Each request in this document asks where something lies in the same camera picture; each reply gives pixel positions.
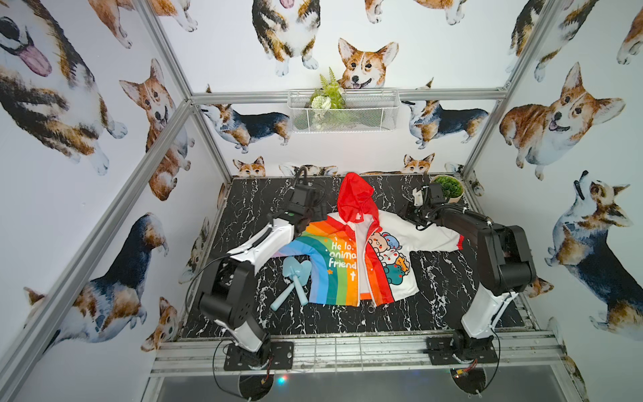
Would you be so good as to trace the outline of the rainbow red hooded kids jacket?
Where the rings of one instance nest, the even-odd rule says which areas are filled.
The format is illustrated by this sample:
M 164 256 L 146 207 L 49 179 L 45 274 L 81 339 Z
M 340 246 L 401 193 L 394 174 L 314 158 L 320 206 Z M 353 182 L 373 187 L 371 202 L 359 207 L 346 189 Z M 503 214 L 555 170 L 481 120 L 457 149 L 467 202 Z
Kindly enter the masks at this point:
M 373 187 L 358 174 L 347 174 L 335 213 L 312 222 L 301 236 L 277 251 L 279 257 L 308 256 L 310 303 L 357 307 L 381 306 L 419 292 L 411 255 L 458 251 L 463 236 L 442 226 L 420 231 L 373 200 Z

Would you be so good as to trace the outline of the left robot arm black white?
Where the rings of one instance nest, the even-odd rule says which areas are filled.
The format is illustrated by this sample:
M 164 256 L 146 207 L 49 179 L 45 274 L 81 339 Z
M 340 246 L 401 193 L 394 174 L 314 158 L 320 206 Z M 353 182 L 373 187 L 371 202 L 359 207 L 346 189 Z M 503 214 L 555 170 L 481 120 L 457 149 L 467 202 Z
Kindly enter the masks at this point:
M 256 275 L 282 247 L 302 235 L 311 222 L 327 217 L 326 206 L 290 207 L 269 215 L 266 225 L 244 244 L 214 258 L 196 273 L 186 306 L 226 329 L 236 347 L 268 359 L 269 333 L 255 318 Z

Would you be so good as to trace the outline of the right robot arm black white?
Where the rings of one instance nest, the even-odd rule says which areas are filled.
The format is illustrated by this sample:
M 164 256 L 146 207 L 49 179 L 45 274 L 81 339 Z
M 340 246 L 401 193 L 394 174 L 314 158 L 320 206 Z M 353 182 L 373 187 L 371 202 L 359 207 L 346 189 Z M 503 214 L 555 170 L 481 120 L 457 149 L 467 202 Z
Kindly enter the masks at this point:
M 524 229 L 505 226 L 458 204 L 409 202 L 399 217 L 419 230 L 444 227 L 452 229 L 477 249 L 479 286 L 461 328 L 453 335 L 449 350 L 461 360 L 472 360 L 489 350 L 498 321 L 519 293 L 537 276 L 532 252 Z

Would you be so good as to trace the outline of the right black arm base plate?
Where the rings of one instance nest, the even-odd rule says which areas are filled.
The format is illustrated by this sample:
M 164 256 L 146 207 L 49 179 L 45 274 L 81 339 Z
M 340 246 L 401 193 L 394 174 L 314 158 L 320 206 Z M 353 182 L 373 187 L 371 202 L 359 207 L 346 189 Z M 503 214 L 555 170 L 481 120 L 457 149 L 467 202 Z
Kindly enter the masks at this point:
M 453 333 L 450 337 L 427 338 L 426 353 L 430 362 L 436 366 L 457 364 L 498 363 L 497 352 L 493 348 L 493 337 L 469 338 L 465 333 Z

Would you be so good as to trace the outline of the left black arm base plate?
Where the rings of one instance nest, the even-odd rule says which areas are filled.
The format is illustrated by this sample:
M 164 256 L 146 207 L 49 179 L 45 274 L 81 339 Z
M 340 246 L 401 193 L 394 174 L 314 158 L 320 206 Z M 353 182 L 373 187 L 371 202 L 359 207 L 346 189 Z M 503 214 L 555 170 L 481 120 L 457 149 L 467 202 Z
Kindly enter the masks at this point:
M 224 371 L 290 370 L 293 366 L 294 343 L 269 341 L 257 352 L 231 344 L 225 352 Z

